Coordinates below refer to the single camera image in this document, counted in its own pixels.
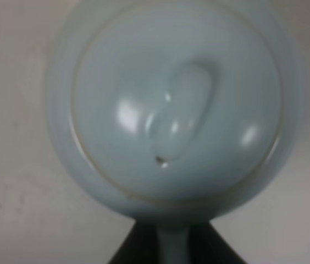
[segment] glossy glaze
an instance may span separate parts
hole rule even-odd
[[[269,6],[99,4],[72,15],[47,77],[70,173],[152,221],[210,219],[253,197],[286,160],[300,110],[292,46]]]

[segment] light blue ceramic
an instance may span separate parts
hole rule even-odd
[[[208,221],[285,163],[300,85],[266,1],[83,1],[51,56],[48,127],[69,173],[106,206]]]

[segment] teapot lid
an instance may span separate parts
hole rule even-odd
[[[89,13],[62,33],[47,79],[53,141],[77,178],[181,205],[224,193],[271,158],[290,96],[259,26],[219,1]]]

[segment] black stand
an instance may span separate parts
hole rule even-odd
[[[209,224],[190,228],[192,264],[246,264]],[[156,227],[136,223],[109,264],[159,264]]]

